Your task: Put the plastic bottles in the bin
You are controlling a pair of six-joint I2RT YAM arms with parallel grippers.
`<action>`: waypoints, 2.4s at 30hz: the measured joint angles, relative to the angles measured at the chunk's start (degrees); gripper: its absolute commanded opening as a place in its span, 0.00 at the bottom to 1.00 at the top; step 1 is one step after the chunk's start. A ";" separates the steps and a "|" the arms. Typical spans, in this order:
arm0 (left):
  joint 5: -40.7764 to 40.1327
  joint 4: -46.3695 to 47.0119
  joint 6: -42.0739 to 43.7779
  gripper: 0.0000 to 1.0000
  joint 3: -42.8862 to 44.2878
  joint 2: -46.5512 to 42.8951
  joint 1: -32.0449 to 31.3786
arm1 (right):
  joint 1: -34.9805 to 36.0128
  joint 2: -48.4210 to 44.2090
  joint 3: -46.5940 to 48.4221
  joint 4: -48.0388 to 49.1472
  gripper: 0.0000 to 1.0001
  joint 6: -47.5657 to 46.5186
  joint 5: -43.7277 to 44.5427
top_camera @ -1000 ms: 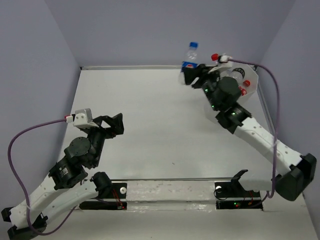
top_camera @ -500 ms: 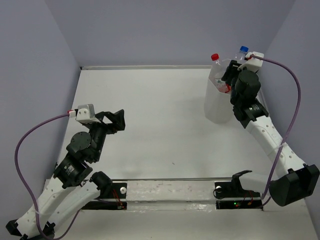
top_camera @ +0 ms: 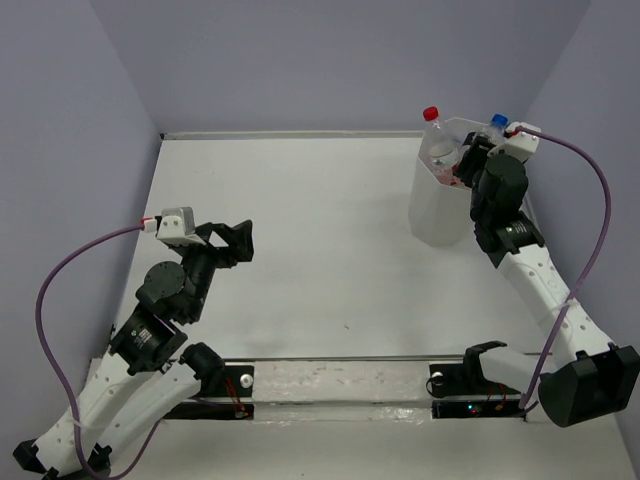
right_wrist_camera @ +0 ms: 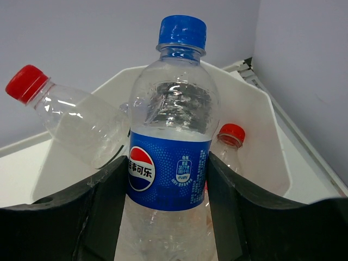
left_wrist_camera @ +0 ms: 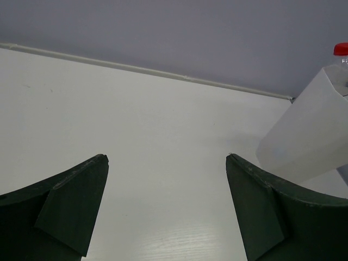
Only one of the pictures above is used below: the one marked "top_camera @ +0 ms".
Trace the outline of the large red label bottle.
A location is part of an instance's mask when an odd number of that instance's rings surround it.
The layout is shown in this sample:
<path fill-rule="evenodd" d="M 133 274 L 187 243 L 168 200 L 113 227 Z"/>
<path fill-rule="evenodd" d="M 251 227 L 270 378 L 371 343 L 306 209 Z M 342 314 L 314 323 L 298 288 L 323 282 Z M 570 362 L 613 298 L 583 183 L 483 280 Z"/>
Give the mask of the large red label bottle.
<path fill-rule="evenodd" d="M 425 128 L 420 155 L 428 160 L 435 171 L 447 171 L 454 167 L 458 160 L 457 144 L 446 123 L 441 119 L 436 106 L 427 107 L 423 111 Z"/>

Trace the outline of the blue pepsi label bottle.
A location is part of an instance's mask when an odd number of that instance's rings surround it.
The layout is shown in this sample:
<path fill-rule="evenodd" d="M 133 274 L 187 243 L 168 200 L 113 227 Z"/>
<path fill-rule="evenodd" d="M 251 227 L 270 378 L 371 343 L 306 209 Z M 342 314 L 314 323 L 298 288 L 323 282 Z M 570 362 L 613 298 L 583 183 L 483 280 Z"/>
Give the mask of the blue pepsi label bottle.
<path fill-rule="evenodd" d="M 490 122 L 476 132 L 476 135 L 489 140 L 494 145 L 500 145 L 505 141 L 504 132 L 509 124 L 505 115 L 496 113 Z"/>

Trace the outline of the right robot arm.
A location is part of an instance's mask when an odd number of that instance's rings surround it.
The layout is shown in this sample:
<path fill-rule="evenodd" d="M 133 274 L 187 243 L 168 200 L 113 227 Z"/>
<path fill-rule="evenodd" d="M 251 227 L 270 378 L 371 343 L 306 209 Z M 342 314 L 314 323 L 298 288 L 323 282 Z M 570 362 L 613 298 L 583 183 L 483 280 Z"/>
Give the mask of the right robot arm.
<path fill-rule="evenodd" d="M 556 269 L 543 235 L 521 206 L 529 186 L 525 163 L 540 140 L 554 138 L 539 128 L 514 122 L 499 145 L 473 140 L 456 170 L 471 189 L 470 217 L 481 250 L 519 294 L 546 340 L 531 360 L 499 341 L 468 348 L 460 368 L 462 384 L 482 392 L 492 384 L 518 391 L 527 414 L 541 407 L 566 428 L 624 410 L 639 376 L 639 354 L 617 345 L 590 318 L 577 299 L 606 238 L 612 202 L 608 183 L 594 250 L 574 286 Z"/>

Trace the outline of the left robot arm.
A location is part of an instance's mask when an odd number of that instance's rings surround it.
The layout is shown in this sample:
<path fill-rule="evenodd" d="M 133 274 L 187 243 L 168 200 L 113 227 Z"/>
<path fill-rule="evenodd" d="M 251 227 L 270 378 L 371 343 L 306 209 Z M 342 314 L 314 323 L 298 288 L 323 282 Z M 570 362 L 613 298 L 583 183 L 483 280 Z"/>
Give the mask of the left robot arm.
<path fill-rule="evenodd" d="M 74 393 L 44 333 L 45 295 L 56 275 L 89 247 L 128 233 L 151 233 L 180 259 L 148 270 L 135 293 L 135 308 L 113 330 L 82 391 Z M 252 261 L 252 233 L 250 220 L 198 225 L 187 207 L 165 209 L 91 241 L 54 267 L 38 292 L 35 323 L 69 407 L 46 433 L 15 448 L 13 457 L 23 470 L 45 479 L 108 479 L 112 463 L 133 440 L 152 436 L 183 401 L 206 404 L 214 393 L 228 396 L 234 418 L 251 418 L 241 396 L 252 388 L 251 374 L 227 373 L 213 349 L 189 344 L 182 329 L 200 320 L 216 271 Z"/>

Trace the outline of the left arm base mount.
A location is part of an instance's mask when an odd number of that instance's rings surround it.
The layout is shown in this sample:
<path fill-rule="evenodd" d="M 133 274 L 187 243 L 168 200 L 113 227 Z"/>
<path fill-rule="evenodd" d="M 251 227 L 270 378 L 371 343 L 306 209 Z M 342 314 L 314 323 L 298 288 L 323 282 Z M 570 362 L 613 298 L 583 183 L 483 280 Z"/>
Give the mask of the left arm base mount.
<path fill-rule="evenodd" d="M 193 397 L 182 401 L 165 420 L 249 421 L 254 418 L 255 365 L 232 362 L 221 379 L 207 383 Z"/>

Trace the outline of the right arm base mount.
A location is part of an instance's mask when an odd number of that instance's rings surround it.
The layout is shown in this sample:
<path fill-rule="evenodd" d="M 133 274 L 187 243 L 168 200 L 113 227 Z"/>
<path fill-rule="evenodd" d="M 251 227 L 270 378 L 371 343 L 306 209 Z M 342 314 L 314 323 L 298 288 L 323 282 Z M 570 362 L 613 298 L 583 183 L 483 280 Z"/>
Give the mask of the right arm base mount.
<path fill-rule="evenodd" d="M 511 350 L 504 342 L 490 341 L 468 347 L 459 362 L 429 365 L 425 389 L 434 419 L 526 418 L 520 391 L 484 376 L 480 358 L 496 352 Z"/>

